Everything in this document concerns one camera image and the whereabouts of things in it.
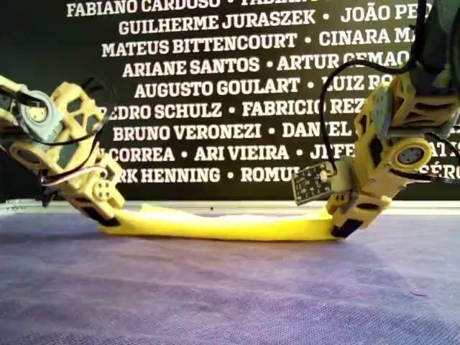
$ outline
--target table surface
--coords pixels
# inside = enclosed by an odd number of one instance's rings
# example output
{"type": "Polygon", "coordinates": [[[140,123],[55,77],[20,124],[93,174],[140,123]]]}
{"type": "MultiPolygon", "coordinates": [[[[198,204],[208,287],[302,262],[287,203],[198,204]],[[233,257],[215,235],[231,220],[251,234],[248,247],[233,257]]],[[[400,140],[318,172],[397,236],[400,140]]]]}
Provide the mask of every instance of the table surface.
{"type": "Polygon", "coordinates": [[[0,344],[460,344],[460,216],[346,241],[132,238],[0,217],[0,344]]]}

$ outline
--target black backdrop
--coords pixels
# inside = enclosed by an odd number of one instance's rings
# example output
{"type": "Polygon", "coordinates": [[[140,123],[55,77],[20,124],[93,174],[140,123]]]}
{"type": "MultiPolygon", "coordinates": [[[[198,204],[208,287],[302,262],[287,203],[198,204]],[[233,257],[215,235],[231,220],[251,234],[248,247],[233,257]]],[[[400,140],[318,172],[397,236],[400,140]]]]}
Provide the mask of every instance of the black backdrop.
{"type": "MultiPolygon", "coordinates": [[[[260,0],[253,1],[253,5],[249,5],[251,2],[245,0],[100,2],[102,9],[110,5],[107,3],[111,3],[113,8],[117,3],[126,3],[127,8],[137,10],[129,14],[84,16],[84,14],[91,14],[88,9],[95,6],[90,5],[89,1],[73,4],[58,0],[4,1],[1,9],[3,18],[0,74],[18,83],[25,83],[29,88],[48,93],[51,93],[62,81],[80,83],[88,76],[97,75],[105,83],[115,87],[118,93],[117,105],[144,106],[143,109],[150,109],[149,119],[111,120],[101,142],[101,146],[105,150],[111,149],[115,157],[123,157],[120,164],[126,171],[135,171],[133,175],[127,173],[126,176],[136,177],[137,182],[124,180],[119,184],[120,191],[129,200],[291,200],[289,182],[276,181],[276,177],[286,179],[289,175],[283,175],[283,171],[292,171],[293,167],[310,165],[324,159],[315,156],[322,142],[318,132],[314,130],[314,126],[317,126],[318,114],[312,105],[319,96],[322,78],[325,78],[334,67],[328,65],[327,61],[342,63],[346,59],[357,57],[382,58],[374,61],[397,67],[395,63],[400,63],[400,59],[407,56],[410,46],[408,36],[404,38],[400,33],[404,32],[409,24],[415,23],[416,8],[415,0],[407,3],[402,1],[398,4],[393,1],[378,1],[378,6],[374,5],[371,8],[368,1],[359,0],[291,2],[260,0]],[[161,9],[166,3],[179,5],[187,2],[218,6],[143,11],[153,6],[161,9]],[[346,19],[348,8],[353,9],[355,18],[345,22],[342,19],[346,19]],[[244,17],[249,23],[256,24],[263,23],[264,13],[272,16],[272,19],[278,18],[278,21],[272,20],[272,26],[247,27],[247,24],[243,23],[242,28],[147,34],[127,34],[128,25],[120,24],[153,19],[151,28],[158,29],[161,27],[161,20],[164,24],[167,18],[176,18],[176,27],[180,27],[180,23],[187,19],[177,18],[189,17],[189,21],[192,21],[193,19],[190,19],[192,17],[201,17],[201,23],[204,23],[204,16],[217,16],[208,19],[208,22],[214,20],[215,22],[211,24],[220,23],[223,27],[229,14],[249,14],[232,17],[244,17]],[[289,21],[303,21],[304,24],[288,25],[289,21]],[[347,45],[343,40],[341,42],[341,38],[350,33],[354,38],[351,44],[347,45]],[[249,40],[252,47],[266,45],[259,49],[244,49],[245,47],[240,45],[240,50],[232,50],[233,47],[227,46],[230,39],[222,38],[231,36],[239,37],[240,42],[243,43],[245,37],[252,37],[249,40]],[[203,39],[196,45],[197,50],[184,52],[182,48],[187,42],[189,47],[192,47],[190,44],[198,42],[193,40],[197,38],[203,39]],[[154,42],[150,50],[151,54],[145,53],[145,46],[144,49],[134,50],[134,54],[129,54],[128,42],[141,41],[154,42]],[[107,56],[110,54],[118,54],[118,56],[107,56]],[[239,58],[238,64],[242,67],[246,66],[248,70],[238,72],[226,69],[224,72],[217,70],[215,71],[217,73],[210,73],[212,69],[206,68],[213,64],[213,60],[232,58],[239,58]],[[183,73],[166,75],[161,65],[164,65],[164,62],[179,60],[185,61],[182,63],[183,73]],[[150,76],[128,78],[130,72],[131,75],[134,74],[135,63],[140,63],[144,67],[145,63],[150,63],[151,66],[155,63],[159,65],[155,66],[156,69],[150,76]],[[274,82],[274,85],[284,80],[289,86],[284,91],[289,92],[264,93],[263,90],[268,90],[269,79],[274,82]],[[259,90],[262,91],[245,94],[226,92],[225,86],[241,86],[245,80],[258,80],[259,90]],[[204,88],[199,96],[171,96],[171,94],[164,96],[160,90],[154,95],[155,97],[136,97],[142,94],[139,92],[142,88],[147,90],[145,86],[147,84],[182,83],[182,91],[184,91],[184,86],[189,82],[207,82],[204,85],[212,90],[204,88]],[[203,114],[208,115],[212,113],[211,108],[214,107],[212,104],[218,104],[221,115],[195,119],[166,119],[162,116],[165,113],[162,109],[165,107],[161,105],[169,104],[168,107],[171,108],[175,104],[193,103],[207,104],[208,109],[203,114]],[[264,112],[270,112],[270,104],[280,106],[297,104],[301,106],[301,113],[284,114],[280,109],[275,110],[274,115],[260,116],[264,112]],[[191,130],[190,135],[196,134],[198,130],[212,137],[221,124],[240,124],[240,129],[244,128],[244,130],[239,132],[239,136],[252,135],[252,137],[178,138],[183,130],[191,130]],[[297,129],[297,133],[302,132],[299,126],[306,127],[304,133],[307,137],[293,137],[293,129],[297,129]],[[120,140],[120,134],[123,132],[127,136],[129,134],[127,131],[132,130],[137,134],[142,134],[142,131],[151,134],[160,127],[163,134],[168,134],[169,131],[169,135],[158,140],[120,140]],[[233,157],[230,154],[231,150],[234,150],[234,153],[241,151],[235,148],[229,149],[229,146],[242,146],[247,150],[249,145],[272,145],[277,151],[276,157],[285,159],[264,160],[263,157],[259,157],[259,160],[242,160],[241,156],[233,157]],[[221,147],[216,149],[219,150],[217,157],[219,160],[203,161],[203,155],[200,156],[199,153],[210,152],[208,150],[212,149],[209,147],[221,147]],[[171,156],[166,155],[166,152],[172,153],[174,160],[171,160],[171,156]],[[187,152],[187,157],[182,156],[183,152],[187,152]],[[130,159],[136,159],[136,154],[137,159],[144,158],[144,162],[130,162],[130,159]],[[169,157],[169,160],[159,161],[161,157],[169,157]],[[202,174],[206,168],[215,171],[217,175],[208,177],[214,177],[218,182],[168,181],[175,171],[186,175],[190,168],[200,168],[202,174]],[[142,180],[147,170],[155,179],[142,180]]],[[[335,91],[328,93],[326,114],[331,121],[331,131],[340,133],[339,136],[331,137],[332,143],[342,148],[342,154],[350,155],[352,148],[350,144],[354,141],[352,125],[354,115],[382,74],[366,68],[351,68],[342,75],[344,78],[337,80],[335,91]]],[[[106,105],[104,101],[105,99],[101,99],[101,106],[106,105]]],[[[117,116],[125,113],[120,110],[117,116]]],[[[458,134],[452,134],[451,139],[455,142],[458,137],[458,134]]],[[[436,147],[433,153],[435,157],[427,169],[439,167],[440,175],[458,177],[459,169],[454,165],[454,158],[446,157],[443,147],[436,147]]],[[[0,160],[2,198],[29,198],[39,194],[40,188],[31,174],[8,161],[3,153],[0,160]]],[[[440,200],[456,199],[457,195],[458,193],[452,190],[450,185],[424,184],[410,186],[398,198],[440,200]]]]}

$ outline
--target black banner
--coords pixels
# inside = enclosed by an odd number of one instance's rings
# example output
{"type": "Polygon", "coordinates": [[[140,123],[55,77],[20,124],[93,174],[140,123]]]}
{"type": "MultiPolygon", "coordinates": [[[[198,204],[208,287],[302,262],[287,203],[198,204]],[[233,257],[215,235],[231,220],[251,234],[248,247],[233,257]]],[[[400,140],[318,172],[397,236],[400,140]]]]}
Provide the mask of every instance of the black banner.
{"type": "MultiPolygon", "coordinates": [[[[101,146],[125,169],[127,199],[291,200],[292,173],[326,160],[318,97],[328,74],[356,58],[402,65],[417,1],[18,0],[2,11],[2,75],[48,93],[96,75],[117,90],[101,146]]],[[[353,119],[390,79],[363,67],[335,79],[335,158],[353,154],[353,119]]],[[[433,145],[424,172],[458,178],[448,155],[433,145]]],[[[457,194],[424,184],[398,198],[457,194]]]]}

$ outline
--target cable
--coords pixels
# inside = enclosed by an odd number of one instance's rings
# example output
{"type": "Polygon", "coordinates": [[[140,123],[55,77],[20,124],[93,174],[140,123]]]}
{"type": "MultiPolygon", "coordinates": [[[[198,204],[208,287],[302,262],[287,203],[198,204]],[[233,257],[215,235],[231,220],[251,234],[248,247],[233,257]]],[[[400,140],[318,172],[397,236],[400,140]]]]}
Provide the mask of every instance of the cable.
{"type": "MultiPolygon", "coordinates": [[[[455,146],[450,141],[439,137],[436,133],[427,133],[426,135],[428,137],[432,137],[438,142],[444,143],[449,148],[449,150],[454,153],[456,159],[458,160],[460,164],[460,152],[457,150],[457,148],[455,148],[455,146]]],[[[428,174],[402,172],[402,171],[397,171],[393,169],[391,169],[390,172],[402,178],[407,178],[407,179],[414,180],[417,182],[442,182],[442,183],[450,183],[450,184],[455,184],[455,185],[460,184],[459,179],[442,178],[439,176],[433,176],[433,175],[428,175],[428,174]]]]}
{"type": "Polygon", "coordinates": [[[351,60],[342,65],[340,65],[334,72],[332,72],[329,77],[326,79],[326,82],[323,84],[321,89],[321,94],[319,97],[319,116],[320,116],[320,133],[323,138],[324,146],[326,147],[326,153],[328,156],[328,161],[331,163],[333,168],[333,175],[337,174],[337,166],[334,160],[334,154],[332,152],[331,142],[329,140],[329,135],[326,128],[326,120],[324,116],[324,106],[326,103],[326,93],[328,92],[328,88],[332,83],[332,80],[338,76],[341,72],[343,72],[348,67],[354,65],[362,65],[364,67],[370,67],[374,70],[377,70],[381,73],[391,74],[391,75],[399,75],[406,73],[410,69],[412,69],[417,63],[417,57],[420,54],[421,49],[423,48],[423,31],[425,28],[425,17],[426,17],[426,0],[418,0],[418,8],[417,8],[417,22],[415,24],[414,33],[415,33],[415,41],[411,47],[409,61],[406,62],[404,66],[401,68],[388,68],[377,63],[372,63],[367,60],[351,60]]]}
{"type": "MultiPolygon", "coordinates": [[[[109,89],[107,88],[104,83],[102,83],[98,78],[96,77],[90,77],[89,79],[85,80],[82,84],[81,84],[81,88],[88,94],[88,95],[91,95],[92,93],[94,92],[97,92],[99,90],[107,90],[109,92],[109,98],[110,98],[110,101],[109,103],[110,104],[113,104],[114,103],[114,97],[115,97],[115,90],[112,88],[112,89],[109,89]],[[99,82],[99,86],[93,86],[91,88],[88,88],[90,86],[90,84],[94,81],[94,80],[97,80],[99,82]]],[[[33,136],[31,136],[31,139],[34,141],[34,142],[37,142],[39,144],[43,144],[43,145],[47,145],[47,146],[63,146],[63,145],[71,145],[71,144],[77,144],[79,142],[82,142],[84,140],[87,140],[87,139],[90,139],[91,137],[94,137],[96,136],[102,129],[103,127],[107,124],[107,122],[109,121],[110,119],[110,116],[113,114],[113,109],[112,110],[108,110],[107,109],[107,112],[104,114],[101,122],[99,122],[97,125],[96,125],[96,128],[93,129],[93,131],[91,133],[88,133],[87,135],[84,135],[82,137],[79,137],[79,138],[76,138],[76,139],[71,139],[71,140],[66,140],[64,142],[43,142],[42,140],[40,139],[37,139],[33,136]]]]}
{"type": "Polygon", "coordinates": [[[61,178],[56,178],[56,179],[53,178],[51,180],[47,180],[47,178],[45,176],[41,176],[40,177],[40,183],[42,184],[43,187],[52,187],[54,185],[58,185],[58,184],[60,184],[62,182],[68,181],[68,180],[70,180],[72,178],[76,178],[79,175],[91,173],[93,171],[99,171],[103,175],[107,174],[107,169],[106,168],[100,167],[98,165],[94,165],[92,167],[85,167],[83,169],[80,169],[79,171],[72,172],[71,174],[63,176],[61,178]]]}
{"type": "Polygon", "coordinates": [[[91,137],[94,137],[93,144],[91,145],[90,152],[89,152],[87,158],[81,164],[79,164],[79,166],[73,168],[72,170],[69,170],[67,172],[63,172],[61,174],[53,175],[48,180],[48,183],[52,183],[53,185],[55,185],[57,183],[54,183],[53,181],[58,181],[58,180],[62,180],[62,179],[67,180],[68,176],[71,176],[72,174],[81,171],[81,169],[84,167],[84,165],[87,163],[87,161],[89,161],[89,159],[91,158],[91,155],[93,154],[93,152],[98,149],[98,146],[99,146],[98,140],[99,140],[99,138],[100,138],[100,136],[102,134],[102,130],[104,129],[104,126],[106,125],[106,123],[110,119],[110,116],[113,114],[113,111],[115,109],[115,106],[114,106],[115,90],[113,88],[108,89],[101,81],[99,81],[99,83],[100,83],[99,86],[93,86],[93,87],[89,88],[90,84],[95,79],[96,78],[94,78],[94,77],[89,78],[88,80],[86,80],[81,85],[81,88],[84,91],[86,91],[86,93],[88,95],[105,88],[109,92],[109,98],[110,98],[109,105],[111,105],[111,106],[109,106],[107,108],[107,112],[104,114],[104,117],[103,117],[102,121],[98,124],[96,129],[94,129],[90,134],[84,135],[84,136],[82,136],[80,138],[77,138],[77,139],[68,140],[68,141],[65,141],[65,142],[51,143],[50,146],[62,146],[62,145],[68,145],[68,144],[75,144],[75,143],[78,143],[78,142],[82,142],[83,140],[87,140],[87,139],[89,139],[91,137]]]}

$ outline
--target yellow foam strip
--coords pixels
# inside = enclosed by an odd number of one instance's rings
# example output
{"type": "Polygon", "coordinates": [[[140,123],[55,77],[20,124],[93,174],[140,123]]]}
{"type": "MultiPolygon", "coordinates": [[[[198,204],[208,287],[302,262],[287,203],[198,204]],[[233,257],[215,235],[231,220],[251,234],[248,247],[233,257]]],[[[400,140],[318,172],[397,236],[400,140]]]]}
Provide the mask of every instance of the yellow foam strip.
{"type": "Polygon", "coordinates": [[[117,227],[100,226],[108,234],[176,236],[245,241],[320,241],[335,239],[325,210],[312,216],[198,216],[143,205],[141,211],[119,210],[117,227]]]}

